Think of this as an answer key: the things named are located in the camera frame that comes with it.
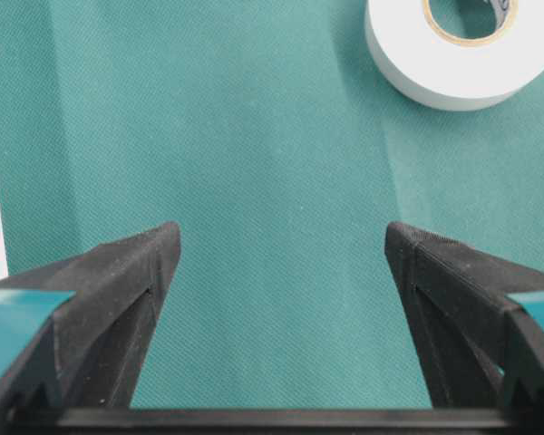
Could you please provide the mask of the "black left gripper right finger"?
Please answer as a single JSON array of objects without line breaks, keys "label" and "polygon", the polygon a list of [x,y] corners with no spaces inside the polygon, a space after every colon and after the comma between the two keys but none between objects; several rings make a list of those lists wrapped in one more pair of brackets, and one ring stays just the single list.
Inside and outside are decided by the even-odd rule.
[{"label": "black left gripper right finger", "polygon": [[544,326],[518,300],[544,294],[544,272],[398,221],[384,254],[432,406],[544,430]]}]

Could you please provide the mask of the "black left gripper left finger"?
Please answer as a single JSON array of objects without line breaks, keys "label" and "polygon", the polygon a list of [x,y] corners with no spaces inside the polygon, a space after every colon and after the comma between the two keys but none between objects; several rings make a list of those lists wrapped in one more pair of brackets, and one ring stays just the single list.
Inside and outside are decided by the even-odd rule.
[{"label": "black left gripper left finger", "polygon": [[126,408],[180,260],[173,222],[0,280],[0,434],[20,410]]}]

